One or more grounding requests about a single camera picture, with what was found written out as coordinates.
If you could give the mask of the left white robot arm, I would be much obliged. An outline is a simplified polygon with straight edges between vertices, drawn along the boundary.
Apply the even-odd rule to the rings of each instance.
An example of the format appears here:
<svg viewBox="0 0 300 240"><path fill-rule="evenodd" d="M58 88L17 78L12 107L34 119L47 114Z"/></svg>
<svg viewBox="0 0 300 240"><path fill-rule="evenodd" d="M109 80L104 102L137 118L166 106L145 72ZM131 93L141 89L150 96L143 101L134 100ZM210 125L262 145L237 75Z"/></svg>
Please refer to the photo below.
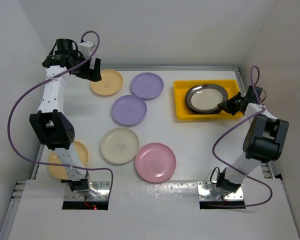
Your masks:
<svg viewBox="0 0 300 240"><path fill-rule="evenodd" d="M64 115L64 97L66 85L71 75L78 78L98 82L101 78L100 59L94 61L90 68L90 55L97 49L97 44L81 40L76 44L73 40L60 38L43 61L46 78L41 103L36 113L29 116L29 122L41 144L58 157L65 166L66 177L62 178L77 195L86 199L94 199L98 189L79 157L75 148L75 129Z"/></svg>

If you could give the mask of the dark rimmed plate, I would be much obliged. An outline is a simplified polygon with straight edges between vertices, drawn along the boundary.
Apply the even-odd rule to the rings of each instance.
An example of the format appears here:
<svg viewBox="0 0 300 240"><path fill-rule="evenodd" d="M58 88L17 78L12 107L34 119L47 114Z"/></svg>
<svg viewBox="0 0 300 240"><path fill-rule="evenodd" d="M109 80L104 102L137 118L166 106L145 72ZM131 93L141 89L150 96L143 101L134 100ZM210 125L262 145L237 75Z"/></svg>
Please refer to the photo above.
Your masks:
<svg viewBox="0 0 300 240"><path fill-rule="evenodd" d="M214 114L220 114L222 111L219 107L215 107L215 108L211 108L211 109L199 109L199 108L187 106L187 108L192 113L197 114L197 115L214 115Z"/></svg>
<svg viewBox="0 0 300 240"><path fill-rule="evenodd" d="M217 84L200 84L190 88L185 95L186 106L200 110L218 107L228 99L226 89Z"/></svg>

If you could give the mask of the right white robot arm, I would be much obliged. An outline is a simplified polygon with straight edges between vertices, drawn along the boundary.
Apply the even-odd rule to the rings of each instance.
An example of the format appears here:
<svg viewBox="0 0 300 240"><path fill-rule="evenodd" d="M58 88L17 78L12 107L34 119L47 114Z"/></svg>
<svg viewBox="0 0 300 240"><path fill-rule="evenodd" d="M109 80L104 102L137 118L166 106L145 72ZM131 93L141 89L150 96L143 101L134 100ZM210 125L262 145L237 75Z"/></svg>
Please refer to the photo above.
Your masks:
<svg viewBox="0 0 300 240"><path fill-rule="evenodd" d="M282 154L289 123L269 113L261 103L263 89L250 85L246 93L238 93L234 97L218 104L222 111L235 115L244 114L245 120L225 132L212 147L214 157L227 165L218 174L213 190L218 195L236 193L245 178L261 164L276 161ZM231 131L246 121L251 121L242 145L242 154L233 164L229 164L216 155L217 144Z"/></svg>

